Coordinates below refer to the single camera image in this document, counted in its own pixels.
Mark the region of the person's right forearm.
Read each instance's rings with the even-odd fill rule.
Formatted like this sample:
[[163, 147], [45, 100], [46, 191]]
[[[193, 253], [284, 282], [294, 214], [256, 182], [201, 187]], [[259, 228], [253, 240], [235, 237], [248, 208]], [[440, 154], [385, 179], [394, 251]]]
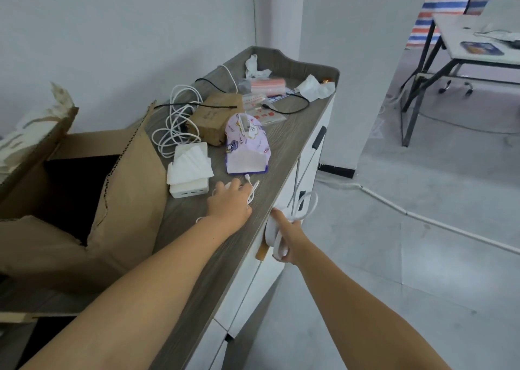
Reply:
[[405, 319], [305, 235], [289, 248], [348, 370], [452, 370]]

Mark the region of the large brown cardboard box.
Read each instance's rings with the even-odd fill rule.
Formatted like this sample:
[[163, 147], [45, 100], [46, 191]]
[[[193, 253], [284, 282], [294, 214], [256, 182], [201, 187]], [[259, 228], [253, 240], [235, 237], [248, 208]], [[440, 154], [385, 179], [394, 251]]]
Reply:
[[23, 288], [99, 294], [151, 256], [166, 169], [133, 127], [71, 134], [71, 112], [0, 184], [0, 275]]

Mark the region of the purple tissue packet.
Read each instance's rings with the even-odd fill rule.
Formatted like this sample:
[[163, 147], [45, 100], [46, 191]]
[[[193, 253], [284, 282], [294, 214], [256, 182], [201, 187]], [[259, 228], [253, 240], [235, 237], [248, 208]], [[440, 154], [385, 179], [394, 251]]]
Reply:
[[262, 174], [268, 171], [270, 145], [263, 126], [255, 117], [243, 112], [231, 116], [225, 134], [228, 174]]

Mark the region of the crumpled white tissue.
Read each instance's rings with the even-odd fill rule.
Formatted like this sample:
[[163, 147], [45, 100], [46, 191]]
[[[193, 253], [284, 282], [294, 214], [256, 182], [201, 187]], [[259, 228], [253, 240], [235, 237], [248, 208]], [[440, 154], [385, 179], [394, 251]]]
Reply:
[[325, 99], [335, 92], [335, 83], [321, 84], [312, 74], [310, 74], [300, 85], [294, 88], [296, 93], [309, 102], [317, 99]]

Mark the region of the white desk black frame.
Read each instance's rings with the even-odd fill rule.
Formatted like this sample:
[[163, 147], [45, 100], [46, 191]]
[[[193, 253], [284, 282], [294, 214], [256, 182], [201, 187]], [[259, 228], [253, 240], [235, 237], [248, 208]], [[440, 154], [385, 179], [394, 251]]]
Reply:
[[[461, 45], [462, 42], [485, 42], [483, 38], [479, 38], [476, 35], [476, 22], [477, 16], [455, 14], [433, 15], [419, 64], [409, 77], [409, 80], [413, 82], [409, 89], [408, 97], [404, 105], [400, 107], [400, 134], [401, 145], [403, 147], [408, 147], [410, 144], [426, 90], [440, 79], [446, 78], [450, 81], [462, 80], [472, 84], [490, 83], [520, 86], [520, 82], [458, 75], [456, 66], [463, 65], [496, 67], [520, 71], [520, 51], [518, 50], [515, 51], [499, 46], [498, 49], [503, 51], [503, 55], [501, 56], [478, 55], [466, 51]], [[438, 71], [430, 72], [430, 67], [443, 45], [446, 48], [449, 60]]]

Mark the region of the clear red print bag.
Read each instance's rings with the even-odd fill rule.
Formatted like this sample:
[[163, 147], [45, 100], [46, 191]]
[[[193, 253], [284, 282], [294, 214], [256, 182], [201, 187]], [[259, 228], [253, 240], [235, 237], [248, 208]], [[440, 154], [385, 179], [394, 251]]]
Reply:
[[262, 126], [276, 124], [287, 119], [285, 115], [274, 110], [270, 99], [263, 94], [246, 94], [242, 96], [242, 101], [245, 113], [258, 120]]

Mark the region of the crumpled white plastic wrapper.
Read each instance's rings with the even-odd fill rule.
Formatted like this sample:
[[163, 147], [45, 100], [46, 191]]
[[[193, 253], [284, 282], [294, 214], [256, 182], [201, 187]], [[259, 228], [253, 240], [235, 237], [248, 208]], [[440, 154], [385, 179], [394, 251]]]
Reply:
[[257, 54], [252, 54], [245, 62], [245, 78], [250, 79], [267, 79], [270, 77], [272, 71], [270, 69], [259, 70], [257, 62]]

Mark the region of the white power strip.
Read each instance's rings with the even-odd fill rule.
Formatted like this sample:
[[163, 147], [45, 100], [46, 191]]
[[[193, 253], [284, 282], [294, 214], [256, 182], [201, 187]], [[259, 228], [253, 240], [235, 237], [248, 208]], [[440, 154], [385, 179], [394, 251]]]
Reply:
[[209, 179], [210, 178], [203, 178], [190, 183], [168, 185], [168, 188], [172, 197], [176, 199], [203, 195], [209, 191]]

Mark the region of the person's left forearm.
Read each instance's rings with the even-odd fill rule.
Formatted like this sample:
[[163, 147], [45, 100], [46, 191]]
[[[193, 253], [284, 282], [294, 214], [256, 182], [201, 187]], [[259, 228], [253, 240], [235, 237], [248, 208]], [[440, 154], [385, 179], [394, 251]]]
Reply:
[[110, 286], [20, 370], [148, 370], [205, 265], [250, 215], [203, 217]]

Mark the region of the person's left hand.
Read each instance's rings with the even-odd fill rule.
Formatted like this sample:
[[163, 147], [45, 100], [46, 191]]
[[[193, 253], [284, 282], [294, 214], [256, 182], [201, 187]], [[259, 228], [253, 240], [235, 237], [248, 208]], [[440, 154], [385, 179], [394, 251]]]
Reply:
[[244, 184], [246, 197], [239, 196], [219, 196], [215, 197], [215, 190], [212, 196], [207, 199], [206, 217], [211, 220], [212, 225], [217, 228], [219, 234], [229, 237], [235, 234], [249, 219], [252, 209], [248, 201], [252, 193], [253, 186], [247, 182]]

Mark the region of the small brown cardboard box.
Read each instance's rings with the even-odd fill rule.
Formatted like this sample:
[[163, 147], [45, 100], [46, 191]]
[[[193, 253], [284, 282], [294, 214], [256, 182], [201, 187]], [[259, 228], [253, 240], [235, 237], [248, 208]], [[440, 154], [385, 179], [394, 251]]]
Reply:
[[189, 117], [187, 132], [197, 135], [202, 142], [222, 146], [226, 141], [225, 129], [229, 119], [244, 112], [242, 95], [238, 93], [214, 93]]

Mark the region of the white patterned cloth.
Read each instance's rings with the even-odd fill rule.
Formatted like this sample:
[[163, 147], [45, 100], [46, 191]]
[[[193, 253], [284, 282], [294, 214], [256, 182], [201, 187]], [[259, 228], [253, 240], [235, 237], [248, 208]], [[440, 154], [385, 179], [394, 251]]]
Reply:
[[16, 124], [15, 130], [0, 139], [0, 184], [29, 153], [72, 111], [74, 102], [66, 89], [51, 83], [55, 104], [33, 109]]

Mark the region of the grey wood top white cabinet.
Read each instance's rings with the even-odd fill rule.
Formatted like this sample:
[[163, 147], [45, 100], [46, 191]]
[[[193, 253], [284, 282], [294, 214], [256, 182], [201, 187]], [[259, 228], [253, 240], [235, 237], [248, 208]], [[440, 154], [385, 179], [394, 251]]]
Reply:
[[[330, 66], [302, 63], [281, 51], [250, 46], [225, 62], [235, 79], [243, 79], [245, 62], [257, 54], [258, 69], [270, 69], [294, 88], [312, 74], [316, 79], [333, 78], [337, 84], [339, 70]], [[300, 195], [313, 189], [324, 139], [318, 150], [312, 144], [321, 126], [328, 126], [334, 95], [317, 99], [310, 105], [298, 97], [285, 97], [274, 103], [282, 111], [303, 111], [286, 116], [286, 121], [269, 125], [265, 131], [271, 149], [268, 171], [251, 174], [259, 181], [252, 201], [253, 213], [237, 234], [231, 236], [211, 257], [198, 278], [188, 302], [172, 333], [155, 357], [149, 370], [210, 370], [221, 368], [228, 341], [236, 338], [251, 315], [259, 313], [282, 273], [284, 263], [272, 257], [270, 248], [264, 261], [255, 258], [264, 243], [265, 225], [272, 207], [288, 207], [305, 213], [297, 206]], [[229, 182], [225, 166], [225, 148], [210, 147], [209, 156], [215, 176], [207, 195], [181, 199], [168, 197], [163, 220], [155, 241], [159, 251], [203, 216], [206, 199], [216, 181]]]

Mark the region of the red top zip bags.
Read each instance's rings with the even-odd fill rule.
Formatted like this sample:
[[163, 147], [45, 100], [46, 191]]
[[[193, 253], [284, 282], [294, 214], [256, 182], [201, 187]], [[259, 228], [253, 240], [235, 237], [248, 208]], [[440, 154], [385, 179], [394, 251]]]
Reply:
[[252, 78], [250, 79], [251, 93], [255, 95], [264, 95], [274, 97], [285, 95], [286, 81], [283, 78]]

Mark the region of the white folded tissue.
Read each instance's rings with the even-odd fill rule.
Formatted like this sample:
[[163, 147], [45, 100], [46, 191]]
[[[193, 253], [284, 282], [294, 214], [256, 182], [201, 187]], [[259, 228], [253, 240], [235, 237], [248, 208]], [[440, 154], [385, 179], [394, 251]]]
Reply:
[[167, 185], [190, 183], [214, 176], [207, 143], [177, 145], [174, 159], [167, 167]]

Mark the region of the person's right hand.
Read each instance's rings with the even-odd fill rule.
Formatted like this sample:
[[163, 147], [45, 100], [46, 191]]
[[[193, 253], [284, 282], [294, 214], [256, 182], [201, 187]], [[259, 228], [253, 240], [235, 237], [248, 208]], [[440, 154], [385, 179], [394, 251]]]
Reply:
[[300, 262], [302, 245], [306, 243], [307, 237], [301, 228], [300, 221], [295, 220], [293, 217], [288, 218], [288, 220], [290, 221], [290, 227], [287, 229], [279, 229], [281, 241], [285, 243], [287, 253], [282, 257], [281, 250], [279, 249], [274, 253], [274, 258], [280, 262], [298, 265]]

